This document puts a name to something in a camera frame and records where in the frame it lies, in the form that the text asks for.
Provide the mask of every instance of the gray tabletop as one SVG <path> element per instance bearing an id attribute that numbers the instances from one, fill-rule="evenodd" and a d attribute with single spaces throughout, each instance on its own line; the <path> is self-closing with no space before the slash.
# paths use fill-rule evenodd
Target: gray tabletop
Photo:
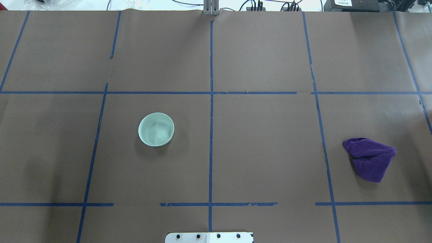
<path id="1" fill-rule="evenodd" d="M 431 22 L 0 12 L 0 242 L 431 242 Z M 153 112 L 163 147 L 137 134 Z M 352 137 L 397 148 L 381 183 Z"/>

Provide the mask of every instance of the blue tape line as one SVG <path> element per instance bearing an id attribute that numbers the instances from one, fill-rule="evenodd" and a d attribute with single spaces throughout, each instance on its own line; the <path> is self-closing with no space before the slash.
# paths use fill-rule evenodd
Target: blue tape line
<path id="1" fill-rule="evenodd" d="M 103 91 L 1 91 L 1 94 L 103 94 Z"/>
<path id="2" fill-rule="evenodd" d="M 169 202 L 161 203 L 161 207 L 208 207 L 208 202 Z"/>
<path id="3" fill-rule="evenodd" d="M 249 91 L 234 91 L 234 92 L 214 92 L 216 95 L 296 95 L 297 92 L 249 92 Z"/>
<path id="4" fill-rule="evenodd" d="M 419 96 L 419 100 L 420 100 L 420 103 L 421 103 L 420 105 L 422 106 L 423 114 L 425 115 L 426 122 L 427 122 L 428 127 L 429 127 L 429 132 L 432 135 L 432 124 L 431 124 L 431 121 L 429 120 L 429 116 L 428 116 L 428 113 L 426 111 L 426 107 L 425 107 L 425 103 L 423 102 L 422 95 L 420 94 L 419 86 L 417 84 L 416 77 L 414 76 L 413 68 L 411 67 L 410 59 L 408 58 L 408 54 L 407 54 L 407 51 L 405 49 L 405 45 L 403 44 L 402 36 L 400 35 L 399 25 L 397 23 L 397 18 L 396 18 L 396 12 L 395 11 L 393 11 L 393 19 L 394 19 L 394 24 L 396 26 L 397 36 L 399 37 L 400 45 L 402 46 L 403 54 L 404 54 L 405 59 L 407 61 L 408 68 L 410 70 L 410 74 L 411 74 L 411 77 L 413 79 L 414 86 L 416 88 L 416 92 L 417 92 L 417 94 Z"/>
<path id="5" fill-rule="evenodd" d="M 83 203 L 64 202 L 0 202 L 0 207 L 82 207 Z M 114 203 L 88 203 L 87 207 L 114 207 Z"/>
<path id="6" fill-rule="evenodd" d="M 416 92 L 313 92 L 317 95 L 416 95 Z"/>
<path id="7" fill-rule="evenodd" d="M 107 94 L 168 94 L 168 95 L 209 95 L 210 92 L 170 92 L 170 91 L 109 91 Z"/>
<path id="8" fill-rule="evenodd" d="M 212 232 L 213 202 L 213 21 L 210 21 L 210 145 L 209 145 L 209 232 Z"/>
<path id="9" fill-rule="evenodd" d="M 316 202 L 316 206 L 361 206 L 361 205 L 432 205 L 432 201 L 337 201 Z"/>
<path id="10" fill-rule="evenodd" d="M 21 40 L 22 33 L 24 32 L 25 24 L 27 23 L 27 19 L 29 18 L 30 11 L 27 11 L 25 15 L 24 22 L 22 23 L 21 31 L 19 32 L 18 38 L 16 39 L 15 47 L 13 48 L 12 54 L 9 59 L 9 63 L 7 64 L 6 71 L 4 72 L 3 80 L 0 84 L 0 91 L 3 89 L 4 83 L 6 82 L 7 73 L 9 72 L 10 65 L 12 64 L 13 57 L 15 56 L 16 49 L 18 47 L 19 41 Z"/>
<path id="11" fill-rule="evenodd" d="M 112 42 L 112 52 L 111 52 L 111 56 L 109 56 L 110 58 L 114 56 L 115 43 L 117 42 L 118 26 L 120 25 L 120 17 L 121 17 L 121 11 L 118 12 L 117 26 L 115 27 L 114 41 Z"/>
<path id="12" fill-rule="evenodd" d="M 81 219 L 79 221 L 78 236 L 76 237 L 76 243 L 80 242 L 80 240 L 81 240 L 81 233 L 83 231 L 84 216 L 86 214 L 87 199 L 89 197 L 90 182 L 92 180 L 93 166 L 95 164 L 96 149 L 98 147 L 99 132 L 101 130 L 102 116 L 104 114 L 104 107 L 105 107 L 105 100 L 106 100 L 106 97 L 107 97 L 107 90 L 108 90 L 108 84 L 105 85 L 104 97 L 102 99 L 101 112 L 99 114 L 98 128 L 96 130 L 95 144 L 93 146 L 92 161 L 90 163 L 89 176 L 87 178 L 86 193 L 84 194 L 83 210 L 81 211 Z"/>
<path id="13" fill-rule="evenodd" d="M 206 207 L 209 206 L 208 202 L 169 202 L 161 203 L 161 207 Z M 244 207 L 244 206 L 258 206 L 258 207 L 272 207 L 277 205 L 277 202 L 213 202 L 212 207 Z"/>
<path id="14" fill-rule="evenodd" d="M 326 148 L 326 144 L 325 144 L 325 137 L 324 137 L 324 129 L 323 129 L 323 124 L 322 124 L 322 119 L 321 119 L 321 110 L 320 110 L 320 104 L 318 101 L 318 95 L 317 93 L 317 85 L 315 82 L 315 74 L 314 74 L 314 70 L 312 69 L 312 54 L 311 54 L 311 47 L 309 44 L 309 35 L 308 35 L 308 28 L 306 25 L 306 15 L 305 12 L 302 12 L 303 15 L 303 25 L 305 27 L 305 37 L 306 37 L 306 45 L 308 47 L 308 55 L 309 55 L 309 64 L 311 67 L 311 76 L 312 76 L 312 80 L 313 80 L 313 85 L 314 85 L 314 93 L 315 93 L 315 103 L 317 106 L 317 113 L 318 113 L 318 123 L 320 125 L 320 132 L 321 132 L 321 140 L 322 140 L 322 144 L 323 144 L 323 150 L 324 150 L 324 158 L 325 158 L 325 163 L 326 163 L 326 168 L 327 168 L 327 180 L 328 180 L 328 188 L 330 191 L 330 199 L 332 202 L 334 202 L 334 195 L 333 195 L 333 186 L 331 183 L 331 175 L 330 175 L 330 166 L 328 164 L 328 156 L 327 156 L 327 148 Z M 340 243 L 340 234 L 339 234 L 339 224 L 337 222 L 337 215 L 336 215 L 336 207 L 333 205 L 332 206 L 332 210 L 333 210 L 333 221 L 334 221 L 334 228 L 336 231 L 336 240 L 338 243 Z"/>

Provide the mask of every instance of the bowl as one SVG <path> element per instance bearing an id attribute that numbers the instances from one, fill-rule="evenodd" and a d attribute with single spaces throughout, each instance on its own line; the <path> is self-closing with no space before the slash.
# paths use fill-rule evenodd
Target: bowl
<path id="1" fill-rule="evenodd" d="M 141 141 L 152 147 L 167 144 L 173 134 L 174 122 L 168 115 L 160 112 L 147 115 L 138 126 Z"/>

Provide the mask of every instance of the metal mount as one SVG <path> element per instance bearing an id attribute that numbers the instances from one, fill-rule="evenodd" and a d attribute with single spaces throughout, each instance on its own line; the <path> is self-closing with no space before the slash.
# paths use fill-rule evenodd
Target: metal mount
<path id="1" fill-rule="evenodd" d="M 169 233 L 165 243 L 253 243 L 249 232 Z"/>
<path id="2" fill-rule="evenodd" d="M 204 15 L 219 15 L 219 0 L 204 0 Z"/>

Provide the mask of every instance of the purple cloth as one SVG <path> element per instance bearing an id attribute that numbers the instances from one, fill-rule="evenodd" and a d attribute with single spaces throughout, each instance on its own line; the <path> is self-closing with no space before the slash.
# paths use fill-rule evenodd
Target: purple cloth
<path id="1" fill-rule="evenodd" d="M 371 182 L 380 182 L 391 159 L 396 155 L 396 148 L 373 140 L 359 137 L 343 142 L 343 147 L 353 156 L 357 175 Z"/>

